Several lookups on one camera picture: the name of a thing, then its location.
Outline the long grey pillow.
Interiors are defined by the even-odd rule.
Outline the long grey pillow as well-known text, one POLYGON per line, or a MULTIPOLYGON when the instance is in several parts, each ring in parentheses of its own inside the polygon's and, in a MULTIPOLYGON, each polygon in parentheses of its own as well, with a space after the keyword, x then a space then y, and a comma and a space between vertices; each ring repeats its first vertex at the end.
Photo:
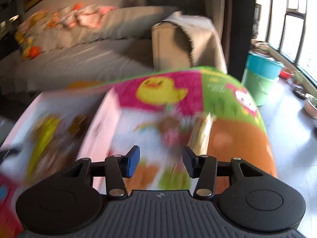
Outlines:
POLYGON ((27 31, 27 36, 33 37, 33 45, 39 46, 41 51, 70 48, 79 44, 96 40, 119 39, 149 39, 151 28, 177 11, 176 7, 129 7, 112 10, 102 17, 101 26, 91 29, 74 26, 71 29, 44 28, 44 21, 38 22, 27 31))

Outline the yellow snack bar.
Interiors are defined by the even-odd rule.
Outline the yellow snack bar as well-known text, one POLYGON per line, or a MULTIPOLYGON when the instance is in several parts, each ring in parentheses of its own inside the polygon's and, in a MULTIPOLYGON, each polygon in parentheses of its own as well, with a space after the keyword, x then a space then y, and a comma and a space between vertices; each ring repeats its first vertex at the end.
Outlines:
POLYGON ((27 179, 32 178, 33 172, 46 147, 53 139, 60 122, 61 119, 55 114, 49 114, 36 122, 33 130, 34 148, 26 171, 27 179))

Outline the red plastic basin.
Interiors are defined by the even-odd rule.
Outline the red plastic basin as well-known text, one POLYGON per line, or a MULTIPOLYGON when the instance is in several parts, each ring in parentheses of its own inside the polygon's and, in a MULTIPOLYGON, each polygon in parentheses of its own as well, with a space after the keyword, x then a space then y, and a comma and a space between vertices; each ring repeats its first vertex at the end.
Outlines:
POLYGON ((292 71, 285 68, 285 69, 281 70, 279 76, 281 79, 288 80, 288 79, 291 79, 293 77, 293 73, 292 73, 292 71))

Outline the teal plastic basin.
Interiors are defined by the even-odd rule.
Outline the teal plastic basin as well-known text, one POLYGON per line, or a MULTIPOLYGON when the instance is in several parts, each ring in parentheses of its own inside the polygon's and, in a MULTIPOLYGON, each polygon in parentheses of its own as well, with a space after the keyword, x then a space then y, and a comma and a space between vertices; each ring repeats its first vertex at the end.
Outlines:
POLYGON ((256 75, 274 80, 281 73, 283 64, 259 54, 249 53, 246 67, 256 75))

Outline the pink cardboard gift box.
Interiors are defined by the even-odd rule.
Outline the pink cardboard gift box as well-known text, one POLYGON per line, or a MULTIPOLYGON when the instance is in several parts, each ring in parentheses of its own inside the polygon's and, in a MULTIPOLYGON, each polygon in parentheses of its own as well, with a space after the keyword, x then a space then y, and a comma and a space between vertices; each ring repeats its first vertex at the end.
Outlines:
POLYGON ((114 89, 43 92, 31 102, 1 146, 21 150, 1 163, 1 173, 16 182, 33 184, 83 157, 92 162, 103 161, 109 154, 120 116, 119 97, 114 89), (34 148, 33 130, 36 122, 49 114, 57 115, 61 122, 32 178, 27 179, 34 148))

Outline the red hawthorn stick snack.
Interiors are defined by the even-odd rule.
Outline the red hawthorn stick snack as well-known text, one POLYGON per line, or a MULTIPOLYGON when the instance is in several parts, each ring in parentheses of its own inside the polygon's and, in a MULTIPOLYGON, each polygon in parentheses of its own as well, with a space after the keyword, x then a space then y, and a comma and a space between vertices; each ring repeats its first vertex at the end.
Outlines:
POLYGON ((197 113, 190 120, 182 119, 169 134, 170 145, 178 148, 188 146, 196 155, 206 155, 214 120, 214 115, 204 112, 197 113))

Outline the orange toy ball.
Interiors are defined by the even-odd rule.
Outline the orange toy ball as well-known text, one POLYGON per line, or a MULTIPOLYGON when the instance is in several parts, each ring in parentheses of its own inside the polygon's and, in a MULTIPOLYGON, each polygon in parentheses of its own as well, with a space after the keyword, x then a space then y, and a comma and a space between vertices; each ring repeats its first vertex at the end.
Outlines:
POLYGON ((29 51, 29 58, 33 59, 40 55, 41 49, 39 46, 32 46, 29 51))

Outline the pink potted plant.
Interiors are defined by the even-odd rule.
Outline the pink potted plant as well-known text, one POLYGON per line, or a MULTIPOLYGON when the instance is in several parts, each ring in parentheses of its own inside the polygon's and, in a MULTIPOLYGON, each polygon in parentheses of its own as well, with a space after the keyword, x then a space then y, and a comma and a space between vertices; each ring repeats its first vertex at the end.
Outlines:
POLYGON ((315 120, 317 119, 316 104, 317 104, 317 99, 314 96, 307 94, 305 103, 304 103, 304 110, 311 118, 315 120))

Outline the pink crumpled clothes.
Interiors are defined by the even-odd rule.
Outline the pink crumpled clothes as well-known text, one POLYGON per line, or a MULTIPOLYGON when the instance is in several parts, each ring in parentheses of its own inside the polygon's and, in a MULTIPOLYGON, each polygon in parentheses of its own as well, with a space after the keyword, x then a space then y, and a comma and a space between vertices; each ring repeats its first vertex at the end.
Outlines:
POLYGON ((72 29, 76 25, 90 29, 97 29, 101 26, 102 19, 109 12, 116 10, 116 7, 103 5, 88 5, 86 7, 76 4, 63 16, 59 15, 57 24, 72 29))

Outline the pink yellow cushion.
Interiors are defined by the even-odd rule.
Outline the pink yellow cushion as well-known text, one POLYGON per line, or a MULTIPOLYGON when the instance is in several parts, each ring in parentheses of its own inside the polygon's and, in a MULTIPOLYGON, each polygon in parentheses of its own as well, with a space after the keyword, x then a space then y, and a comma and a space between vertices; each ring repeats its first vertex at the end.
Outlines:
POLYGON ((33 15, 31 15, 27 20, 25 20, 23 23, 21 23, 18 27, 18 30, 22 33, 27 32, 30 28, 32 28, 38 21, 45 18, 48 14, 47 9, 41 9, 37 12, 35 12, 33 15))

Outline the yellow plush toy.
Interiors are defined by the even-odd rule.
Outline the yellow plush toy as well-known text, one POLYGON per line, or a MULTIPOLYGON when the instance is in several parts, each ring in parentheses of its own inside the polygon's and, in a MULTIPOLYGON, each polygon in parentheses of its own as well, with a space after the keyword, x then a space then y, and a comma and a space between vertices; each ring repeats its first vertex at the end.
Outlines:
POLYGON ((22 54, 22 59, 26 60, 29 58, 29 53, 33 44, 33 36, 25 37, 20 31, 14 34, 14 38, 19 45, 19 49, 22 54))

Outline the green plastic bucket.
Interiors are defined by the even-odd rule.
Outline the green plastic bucket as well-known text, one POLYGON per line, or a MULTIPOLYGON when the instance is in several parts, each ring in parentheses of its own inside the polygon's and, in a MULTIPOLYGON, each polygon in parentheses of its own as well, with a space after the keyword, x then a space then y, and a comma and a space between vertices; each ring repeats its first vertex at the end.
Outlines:
POLYGON ((257 106, 265 104, 268 95, 273 90, 273 86, 277 83, 279 77, 274 80, 257 75, 249 69, 245 69, 242 77, 242 84, 252 95, 257 106))

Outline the colourful cartoon play mat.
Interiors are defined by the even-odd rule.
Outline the colourful cartoon play mat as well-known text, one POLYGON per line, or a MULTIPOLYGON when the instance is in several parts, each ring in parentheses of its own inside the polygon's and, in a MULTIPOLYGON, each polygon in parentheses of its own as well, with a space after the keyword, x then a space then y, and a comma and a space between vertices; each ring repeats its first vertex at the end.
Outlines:
POLYGON ((184 167, 171 173, 172 146, 163 140, 157 125, 166 116, 180 122, 187 138, 202 114, 213 114, 208 153, 226 161, 242 156, 275 176, 273 153, 265 126, 251 95, 236 79, 201 68, 143 76, 112 84, 41 93, 12 128, 3 147, 19 146, 18 156, 1 166, 1 184, 9 190, 21 183, 34 146, 33 130, 40 120, 56 115, 68 127, 78 115, 90 118, 78 158, 102 161, 112 153, 138 145, 140 166, 128 181, 135 204, 111 206, 111 215, 77 237, 234 237, 235 227, 210 217, 210 207, 199 202, 184 206, 195 181, 184 167))

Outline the grey sofa bed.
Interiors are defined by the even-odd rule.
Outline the grey sofa bed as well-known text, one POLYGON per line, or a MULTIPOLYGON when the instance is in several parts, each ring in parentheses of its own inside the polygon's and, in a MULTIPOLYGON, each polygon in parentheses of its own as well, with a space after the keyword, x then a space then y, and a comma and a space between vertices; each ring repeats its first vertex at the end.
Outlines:
POLYGON ((1 60, 1 93, 63 89, 75 81, 111 82, 152 72, 152 37, 96 40, 41 51, 32 60, 15 51, 1 60))

